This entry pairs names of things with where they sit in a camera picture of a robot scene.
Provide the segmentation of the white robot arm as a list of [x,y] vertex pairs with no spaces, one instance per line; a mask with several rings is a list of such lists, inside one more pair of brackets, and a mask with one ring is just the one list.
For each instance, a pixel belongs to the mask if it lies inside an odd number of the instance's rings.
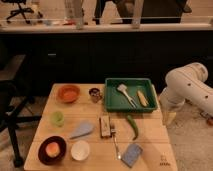
[[174,120],[186,100],[213,117],[213,88],[205,84],[207,78],[207,68],[198,62],[175,68],[166,74],[166,87],[159,96],[164,125]]

